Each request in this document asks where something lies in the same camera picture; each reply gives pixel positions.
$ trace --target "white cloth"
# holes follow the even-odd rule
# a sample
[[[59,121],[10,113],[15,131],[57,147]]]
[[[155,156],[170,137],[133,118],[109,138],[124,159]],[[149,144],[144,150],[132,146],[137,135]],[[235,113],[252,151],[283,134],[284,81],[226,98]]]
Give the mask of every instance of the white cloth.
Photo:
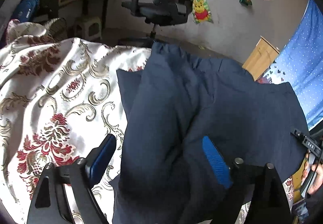
[[[5,208],[15,222],[25,223],[44,165],[86,157],[112,133],[117,151],[92,190],[111,223],[114,196],[108,181],[120,170],[127,126],[116,70],[143,68],[151,50],[79,38],[50,43],[47,30],[33,23],[11,23],[8,32],[11,43],[0,50],[0,198]],[[72,188],[66,191],[75,221],[82,223]]]

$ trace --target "navy blue fabric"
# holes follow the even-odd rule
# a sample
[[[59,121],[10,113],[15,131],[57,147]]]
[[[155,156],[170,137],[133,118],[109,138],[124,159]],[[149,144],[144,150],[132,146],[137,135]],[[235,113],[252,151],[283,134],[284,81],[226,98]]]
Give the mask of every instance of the navy blue fabric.
[[[289,83],[258,84],[233,60],[160,43],[140,81],[136,72],[117,74],[128,126],[121,173],[111,181],[114,224],[211,219],[226,188],[204,153],[206,135],[227,165],[236,157],[271,162],[282,181],[303,161],[306,149],[290,130],[308,129]],[[135,76],[138,84],[130,85]]]

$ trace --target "colorful decoration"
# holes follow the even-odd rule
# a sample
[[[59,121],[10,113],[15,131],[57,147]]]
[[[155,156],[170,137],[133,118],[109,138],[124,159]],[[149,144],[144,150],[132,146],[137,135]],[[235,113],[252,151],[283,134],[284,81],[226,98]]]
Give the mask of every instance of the colorful decoration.
[[[212,21],[211,10],[206,0],[193,0],[194,21],[198,24],[203,21]]]
[[[243,4],[243,5],[252,5],[252,2],[251,0],[239,0],[240,4]]]

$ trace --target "blue bag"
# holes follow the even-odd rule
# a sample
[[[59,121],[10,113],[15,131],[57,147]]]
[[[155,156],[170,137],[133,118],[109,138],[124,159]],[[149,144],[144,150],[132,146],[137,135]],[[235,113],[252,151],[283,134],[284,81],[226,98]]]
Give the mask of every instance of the blue bag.
[[[39,0],[21,0],[10,19],[18,19],[20,23],[28,22],[39,8]]]

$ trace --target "blue curtain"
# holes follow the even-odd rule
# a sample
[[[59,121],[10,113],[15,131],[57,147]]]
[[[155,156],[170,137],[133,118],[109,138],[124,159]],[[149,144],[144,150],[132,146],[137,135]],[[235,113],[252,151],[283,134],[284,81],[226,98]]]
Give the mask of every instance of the blue curtain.
[[[323,15],[314,0],[264,76],[274,84],[292,85],[309,129],[323,119]]]

